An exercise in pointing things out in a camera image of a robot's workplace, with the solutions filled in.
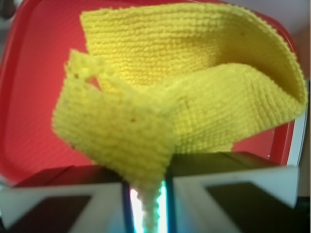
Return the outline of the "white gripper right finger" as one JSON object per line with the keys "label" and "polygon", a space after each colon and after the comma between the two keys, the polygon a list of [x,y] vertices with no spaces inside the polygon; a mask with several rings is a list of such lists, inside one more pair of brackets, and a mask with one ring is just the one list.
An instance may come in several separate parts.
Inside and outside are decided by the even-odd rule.
{"label": "white gripper right finger", "polygon": [[176,154],[166,175],[170,233],[308,233],[299,171],[243,152]]}

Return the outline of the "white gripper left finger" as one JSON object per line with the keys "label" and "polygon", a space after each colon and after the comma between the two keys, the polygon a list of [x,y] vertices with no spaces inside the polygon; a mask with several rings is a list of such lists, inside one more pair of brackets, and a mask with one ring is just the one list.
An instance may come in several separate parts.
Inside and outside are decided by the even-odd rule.
{"label": "white gripper left finger", "polygon": [[100,166],[46,169],[0,193],[7,233],[131,233],[128,184]]}

